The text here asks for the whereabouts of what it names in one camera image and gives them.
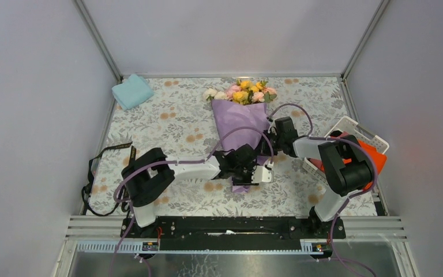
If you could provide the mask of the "pink purple wrapping paper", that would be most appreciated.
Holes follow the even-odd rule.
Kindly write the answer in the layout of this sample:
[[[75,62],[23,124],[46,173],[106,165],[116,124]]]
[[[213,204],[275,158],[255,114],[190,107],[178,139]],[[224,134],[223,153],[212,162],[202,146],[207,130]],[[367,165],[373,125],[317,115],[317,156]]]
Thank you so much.
[[[218,172],[213,175],[214,178],[219,172],[219,163],[213,156],[215,151],[229,151],[249,144],[257,155],[257,164],[263,165],[267,160],[272,162],[272,156],[261,155],[261,139],[269,140],[263,132],[269,129],[269,121],[266,118],[266,104],[242,105],[228,100],[213,100],[211,103],[213,116],[215,119],[216,130],[219,135],[219,141],[211,151],[208,163],[217,165]],[[248,186],[234,186],[235,190],[246,189]]]

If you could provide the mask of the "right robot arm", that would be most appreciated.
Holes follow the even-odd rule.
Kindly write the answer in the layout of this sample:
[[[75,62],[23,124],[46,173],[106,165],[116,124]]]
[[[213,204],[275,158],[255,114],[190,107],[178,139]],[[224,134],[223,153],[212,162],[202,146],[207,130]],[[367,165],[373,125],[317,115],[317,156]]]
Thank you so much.
[[[307,223],[309,233],[317,238],[330,231],[330,221],[339,216],[351,198],[364,194],[377,179],[377,166],[353,135],[300,136],[290,117],[275,120],[263,134],[257,146],[262,156],[282,151],[293,158],[322,162],[328,187],[323,199],[311,208]]]

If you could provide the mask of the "pink fake flower stem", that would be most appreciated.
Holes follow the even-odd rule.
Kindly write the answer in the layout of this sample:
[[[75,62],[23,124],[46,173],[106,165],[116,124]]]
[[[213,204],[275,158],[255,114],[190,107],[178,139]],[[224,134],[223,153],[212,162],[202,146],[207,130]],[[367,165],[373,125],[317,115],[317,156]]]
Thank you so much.
[[[277,98],[277,91],[272,87],[267,87],[266,82],[244,81],[229,87],[225,91],[225,100],[234,103],[249,105],[258,103],[270,103]]]

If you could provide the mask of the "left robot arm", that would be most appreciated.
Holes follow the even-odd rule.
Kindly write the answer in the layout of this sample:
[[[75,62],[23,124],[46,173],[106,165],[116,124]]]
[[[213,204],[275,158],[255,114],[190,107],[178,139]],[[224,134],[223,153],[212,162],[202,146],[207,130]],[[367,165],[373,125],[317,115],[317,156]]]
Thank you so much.
[[[236,185],[259,185],[272,181],[272,163],[259,164],[255,149],[244,144],[229,151],[213,151],[207,158],[169,158],[153,148],[122,171],[123,186],[135,218],[134,230],[142,237],[156,229],[154,201],[182,179],[231,179]]]

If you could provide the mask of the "white fake flower stem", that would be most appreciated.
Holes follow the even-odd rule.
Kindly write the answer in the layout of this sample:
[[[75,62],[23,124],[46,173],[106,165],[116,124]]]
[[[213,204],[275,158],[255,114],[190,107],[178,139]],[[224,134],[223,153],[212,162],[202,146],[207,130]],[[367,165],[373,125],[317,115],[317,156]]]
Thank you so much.
[[[227,94],[224,91],[218,91],[213,88],[208,88],[203,94],[202,97],[206,101],[212,100],[227,100]]]

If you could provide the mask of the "yellow fake flower stem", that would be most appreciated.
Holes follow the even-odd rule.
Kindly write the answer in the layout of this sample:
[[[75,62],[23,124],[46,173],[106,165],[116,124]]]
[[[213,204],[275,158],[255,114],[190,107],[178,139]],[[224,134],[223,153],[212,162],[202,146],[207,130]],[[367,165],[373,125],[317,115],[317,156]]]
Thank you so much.
[[[263,103],[266,101],[267,81],[257,81],[253,83],[250,80],[237,80],[235,85],[232,85],[227,97],[232,102],[249,105]]]

